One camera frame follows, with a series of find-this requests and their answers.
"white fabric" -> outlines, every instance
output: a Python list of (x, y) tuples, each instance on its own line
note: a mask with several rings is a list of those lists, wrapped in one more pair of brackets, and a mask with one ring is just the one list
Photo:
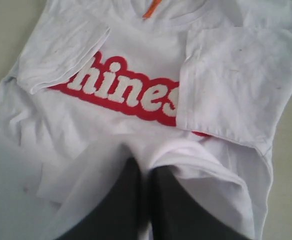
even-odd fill
[(198, 203), (262, 238), (272, 141), (292, 94), (292, 2), (183, 2), (182, 15), (173, 1), (147, 20), (147, 4), (131, 0), (47, 2), (0, 84), (0, 132), (40, 156), (37, 194), (61, 204), (42, 239), (88, 214), (131, 155), (144, 174), (176, 166)]

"red print outline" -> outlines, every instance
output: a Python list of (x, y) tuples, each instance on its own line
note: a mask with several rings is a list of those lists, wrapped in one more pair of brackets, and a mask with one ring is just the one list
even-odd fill
[[(157, 121), (163, 125), (166, 126), (171, 126), (171, 127), (176, 127), (176, 118), (172, 117), (172, 116), (168, 116), (164, 113), (163, 111), (163, 106), (165, 103), (169, 103), (170, 107), (173, 109), (173, 103), (168, 99), (168, 95), (169, 93), (175, 89), (179, 87), (179, 82), (175, 82), (172, 81), (168, 78), (156, 78), (153, 80), (150, 80), (145, 74), (142, 73), (137, 73), (137, 72), (133, 72), (128, 70), (128, 63), (125, 60), (125, 58), (121, 57), (121, 56), (113, 56), (110, 57), (109, 59), (107, 59), (105, 61), (105, 64), (101, 63), (102, 60), (102, 53), (100, 51), (98, 51), (95, 55), (95, 61), (94, 63), (90, 66), (91, 68), (97, 68), (99, 69), (99, 76), (98, 79), (94, 85), (94, 87), (98, 89), (101, 87), (103, 80), (104, 80), (104, 72), (109, 72), (110, 71), (110, 65), (114, 62), (116, 63), (120, 63), (120, 69), (119, 71), (116, 72), (116, 77), (109, 89), (109, 91), (107, 92), (108, 94), (113, 94), (115, 92), (115, 89), (117, 88), (119, 81), (118, 81), (118, 76), (125, 76), (128, 77), (130, 79), (139, 79), (142, 82), (142, 88), (140, 93), (138, 94), (137, 100), (138, 100), (138, 105), (131, 107), (128, 106), (126, 101), (124, 101), (123, 103), (119, 103), (119, 102), (115, 102), (115, 101), (111, 101), (109, 99), (104, 99), (98, 96), (95, 96), (93, 93), (92, 94), (86, 94), (83, 91), (83, 87), (86, 84), (87, 80), (89, 79), (89, 75), (86, 74), (85, 77), (83, 78), (82, 82), (81, 82), (81, 90), (74, 90), (74, 89), (70, 89), (67, 87), (67, 84), (74, 81), (74, 79), (76, 78), (77, 74), (76, 73), (74, 76), (72, 76), (68, 82), (66, 83), (62, 83), (59, 85), (55, 85), (50, 87), (50, 89), (53, 90), (58, 90), (61, 91), (67, 95), (71, 95), (73, 97), (77, 97), (83, 101), (92, 103), (92, 104), (96, 104), (117, 112), (121, 112), (123, 114), (126, 115), (130, 115), (130, 116), (137, 116), (138, 118), (142, 119), (142, 120), (146, 120), (146, 121)], [(143, 108), (141, 100), (142, 97), (145, 93), (145, 91), (147, 89), (149, 89), (150, 87), (156, 86), (156, 85), (165, 85), (168, 88), (167, 94), (164, 97), (158, 98), (156, 100), (153, 100), (153, 103), (158, 103), (158, 102), (162, 102), (161, 107), (156, 110), (156, 111), (147, 111)], [(132, 87), (129, 86), (126, 91), (123, 94), (123, 98), (127, 99), (130, 92), (132, 90)], [(195, 134), (199, 135), (199, 136), (208, 136), (204, 133), (199, 133), (199, 132), (194, 132)]]

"neckline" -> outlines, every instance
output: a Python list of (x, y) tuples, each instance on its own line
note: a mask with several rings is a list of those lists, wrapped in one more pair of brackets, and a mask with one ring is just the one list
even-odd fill
[(118, 11), (119, 17), (131, 22), (133, 25), (138, 25), (142, 28), (165, 29), (187, 26), (188, 24), (197, 21), (212, 7), (213, 0), (205, 0), (205, 2), (195, 11), (170, 19), (145, 19), (142, 16), (138, 16), (131, 0), (113, 0), (113, 5), (115, 6), (116, 11)]

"t-shirt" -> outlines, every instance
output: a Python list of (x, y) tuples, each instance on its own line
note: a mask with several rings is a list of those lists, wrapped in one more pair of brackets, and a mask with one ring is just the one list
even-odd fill
[(145, 19), (150, 4), (48, 1), (0, 84), (0, 132), (40, 156), (37, 195), (61, 204), (42, 239), (85, 217), (131, 155), (145, 176), (176, 166), (198, 203), (261, 239), (292, 2), (170, 0)]

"orange tag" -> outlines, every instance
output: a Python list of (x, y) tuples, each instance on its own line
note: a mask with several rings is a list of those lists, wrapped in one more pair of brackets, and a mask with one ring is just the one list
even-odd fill
[(148, 9), (148, 11), (142, 16), (143, 18), (150, 18), (153, 15), (153, 12), (157, 8), (157, 6), (161, 3), (162, 0), (152, 0), (152, 3)]

